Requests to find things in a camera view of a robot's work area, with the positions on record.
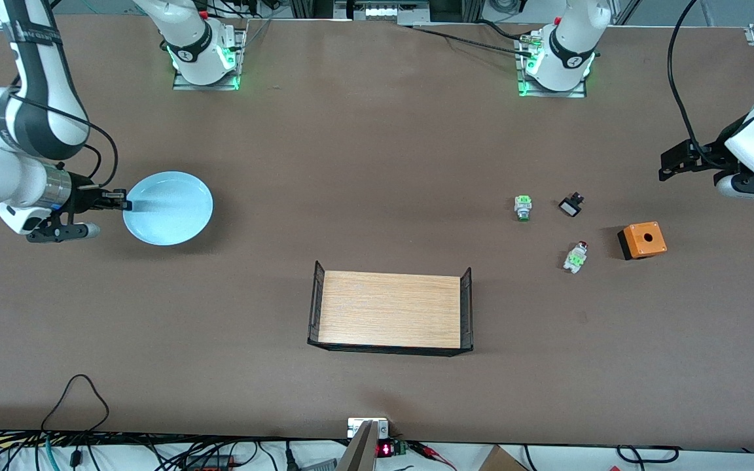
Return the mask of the green white switch component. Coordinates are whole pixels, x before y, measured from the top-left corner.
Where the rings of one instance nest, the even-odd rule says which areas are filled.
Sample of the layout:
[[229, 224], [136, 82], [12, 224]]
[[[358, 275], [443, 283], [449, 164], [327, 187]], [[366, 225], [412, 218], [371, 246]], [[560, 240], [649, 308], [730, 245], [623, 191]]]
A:
[[577, 274], [586, 262], [587, 253], [588, 244], [585, 241], [579, 241], [578, 244], [568, 252], [562, 266], [563, 269], [572, 274]]

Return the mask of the wooden tray with mesh sides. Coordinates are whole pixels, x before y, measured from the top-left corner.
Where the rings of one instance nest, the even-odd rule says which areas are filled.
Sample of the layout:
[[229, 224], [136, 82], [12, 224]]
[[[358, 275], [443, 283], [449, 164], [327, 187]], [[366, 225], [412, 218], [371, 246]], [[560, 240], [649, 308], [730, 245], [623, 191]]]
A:
[[472, 352], [472, 270], [416, 275], [326, 270], [316, 263], [306, 342], [365, 354]]

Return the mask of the black power strip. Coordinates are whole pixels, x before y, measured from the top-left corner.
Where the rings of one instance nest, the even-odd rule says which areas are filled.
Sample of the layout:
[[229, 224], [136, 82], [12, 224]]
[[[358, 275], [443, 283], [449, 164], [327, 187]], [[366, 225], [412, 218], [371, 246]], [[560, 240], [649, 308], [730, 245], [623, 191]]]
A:
[[192, 454], [186, 457], [181, 471], [233, 471], [238, 466], [228, 454]]

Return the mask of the brown cardboard box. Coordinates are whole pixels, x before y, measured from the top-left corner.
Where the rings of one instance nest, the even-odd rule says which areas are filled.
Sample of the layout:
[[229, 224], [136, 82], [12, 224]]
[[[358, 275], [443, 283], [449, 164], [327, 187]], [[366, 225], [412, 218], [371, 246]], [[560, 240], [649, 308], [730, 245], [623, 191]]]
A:
[[531, 471], [515, 459], [505, 448], [494, 445], [478, 471]]

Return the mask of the grey metal pole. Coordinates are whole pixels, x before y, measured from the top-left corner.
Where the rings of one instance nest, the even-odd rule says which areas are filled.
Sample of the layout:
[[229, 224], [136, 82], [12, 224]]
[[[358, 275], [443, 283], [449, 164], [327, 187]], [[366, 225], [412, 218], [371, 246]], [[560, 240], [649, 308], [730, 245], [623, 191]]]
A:
[[334, 471], [374, 471], [375, 453], [379, 440], [379, 421], [361, 421]]

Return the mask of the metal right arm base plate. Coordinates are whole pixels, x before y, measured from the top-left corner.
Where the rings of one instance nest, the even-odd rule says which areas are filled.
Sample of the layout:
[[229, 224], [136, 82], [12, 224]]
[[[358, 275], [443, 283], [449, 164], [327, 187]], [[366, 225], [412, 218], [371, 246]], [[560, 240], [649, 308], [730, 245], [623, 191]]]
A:
[[168, 45], [176, 90], [238, 90], [242, 75], [245, 30], [206, 22], [203, 35], [186, 46]]

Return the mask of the orange button enclosure box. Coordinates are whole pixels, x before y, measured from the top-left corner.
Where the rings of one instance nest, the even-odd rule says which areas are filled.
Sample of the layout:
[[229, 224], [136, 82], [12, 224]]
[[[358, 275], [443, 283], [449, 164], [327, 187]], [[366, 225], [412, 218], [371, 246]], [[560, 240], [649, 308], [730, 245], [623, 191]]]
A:
[[629, 224], [617, 232], [625, 260], [641, 260], [664, 254], [668, 250], [656, 221]]

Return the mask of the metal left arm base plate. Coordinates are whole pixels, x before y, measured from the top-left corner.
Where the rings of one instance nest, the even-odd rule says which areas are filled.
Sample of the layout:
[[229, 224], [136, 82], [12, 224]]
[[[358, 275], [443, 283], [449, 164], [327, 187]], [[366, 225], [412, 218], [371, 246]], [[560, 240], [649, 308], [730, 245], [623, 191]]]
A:
[[548, 35], [543, 33], [542, 29], [531, 31], [529, 35], [521, 35], [518, 40], [514, 40], [516, 50], [526, 52], [528, 57], [516, 54], [516, 73], [518, 83], [518, 93], [522, 97], [559, 97], [559, 98], [584, 98], [586, 97], [586, 81], [590, 74], [590, 65], [595, 59], [592, 54], [584, 65], [579, 66], [579, 82], [568, 90], [554, 90], [546, 87], [533, 72], [541, 66], [545, 58], [544, 41]]

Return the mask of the silver metal bracket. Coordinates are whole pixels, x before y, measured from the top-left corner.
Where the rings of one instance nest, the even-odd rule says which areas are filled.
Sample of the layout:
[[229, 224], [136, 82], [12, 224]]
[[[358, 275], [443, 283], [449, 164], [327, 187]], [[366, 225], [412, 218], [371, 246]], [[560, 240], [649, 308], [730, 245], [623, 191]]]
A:
[[348, 418], [347, 437], [353, 438], [365, 421], [374, 421], [378, 430], [379, 439], [389, 438], [389, 420], [385, 417], [350, 417]]

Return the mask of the metal frame with white lights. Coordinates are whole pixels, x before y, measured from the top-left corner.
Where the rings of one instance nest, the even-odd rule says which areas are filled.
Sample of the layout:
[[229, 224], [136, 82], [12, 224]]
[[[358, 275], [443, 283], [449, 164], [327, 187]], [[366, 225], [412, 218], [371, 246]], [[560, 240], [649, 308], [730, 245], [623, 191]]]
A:
[[428, 0], [333, 0], [332, 17], [418, 25], [430, 22], [431, 11]]

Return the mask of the light blue round plate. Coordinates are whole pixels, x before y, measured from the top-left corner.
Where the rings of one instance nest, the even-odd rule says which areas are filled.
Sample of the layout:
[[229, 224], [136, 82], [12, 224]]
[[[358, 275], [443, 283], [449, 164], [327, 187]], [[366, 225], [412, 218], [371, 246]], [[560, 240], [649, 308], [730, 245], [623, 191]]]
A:
[[161, 172], [147, 176], [128, 192], [132, 204], [123, 212], [126, 229], [150, 245], [178, 245], [195, 238], [209, 224], [213, 194], [197, 176]]

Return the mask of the red clip lead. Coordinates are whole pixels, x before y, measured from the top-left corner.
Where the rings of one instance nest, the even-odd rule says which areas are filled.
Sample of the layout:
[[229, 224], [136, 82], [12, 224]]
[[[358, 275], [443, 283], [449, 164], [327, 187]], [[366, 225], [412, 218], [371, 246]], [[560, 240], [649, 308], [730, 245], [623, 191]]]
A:
[[452, 471], [458, 471], [458, 469], [450, 461], [448, 461], [448, 459], [443, 458], [443, 456], [440, 455], [440, 453], [437, 453], [437, 451], [431, 447], [425, 446], [424, 444], [422, 444], [422, 442], [407, 441], [406, 444], [407, 444], [407, 447], [409, 447], [411, 451], [419, 454], [419, 456], [422, 456], [422, 458], [425, 458], [427, 460], [434, 461], [437, 463], [442, 463], [443, 465], [446, 465], [449, 468], [451, 468]]

